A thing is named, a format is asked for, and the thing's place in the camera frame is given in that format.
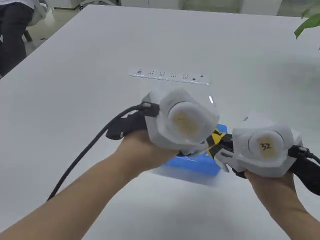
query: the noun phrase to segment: white table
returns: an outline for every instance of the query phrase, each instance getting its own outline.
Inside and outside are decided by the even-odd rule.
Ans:
[[[232,128],[252,110],[299,130],[320,155],[320,32],[299,18],[88,6],[0,81],[0,230],[42,204],[113,116],[152,88],[212,94]],[[130,67],[210,73],[212,85],[128,76]],[[102,138],[67,180],[119,143]],[[299,181],[305,207],[320,198]],[[221,172],[213,187],[144,173],[109,203],[87,240],[284,240],[250,184]]]

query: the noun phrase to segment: person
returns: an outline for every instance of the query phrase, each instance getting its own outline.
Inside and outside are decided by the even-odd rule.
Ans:
[[[3,77],[27,57],[22,39],[32,20],[33,0],[0,0],[0,75]]]
[[[152,144],[146,131],[134,132],[112,155],[0,233],[0,239],[80,240],[120,189],[177,153]],[[320,223],[299,201],[291,173],[283,178],[263,178],[250,172],[246,176],[270,216],[292,240],[319,239]]]

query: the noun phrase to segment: power strip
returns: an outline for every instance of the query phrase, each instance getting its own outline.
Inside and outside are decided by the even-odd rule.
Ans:
[[[210,85],[211,81],[208,75],[177,73],[173,71],[146,69],[143,67],[132,67],[129,70],[129,76],[146,79],[158,79],[173,82],[183,82],[189,84]]]

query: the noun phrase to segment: blue box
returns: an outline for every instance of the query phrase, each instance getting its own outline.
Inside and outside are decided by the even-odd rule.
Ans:
[[[216,128],[221,133],[227,133],[227,126],[217,124]],[[192,172],[197,172],[207,176],[216,176],[221,168],[216,164],[215,160],[207,153],[203,153],[196,157],[176,156],[164,166],[182,168]]]

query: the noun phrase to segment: green plant leaf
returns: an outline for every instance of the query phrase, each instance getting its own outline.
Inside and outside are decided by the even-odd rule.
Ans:
[[[311,10],[311,6],[310,7],[308,7],[306,10],[304,10],[303,12],[302,12],[302,15],[301,15],[301,18],[303,19],[308,13],[310,13],[310,10]]]
[[[310,16],[307,20],[304,21],[294,32],[296,38],[300,36],[300,34],[305,29],[315,28],[320,26],[320,13],[316,13]]]

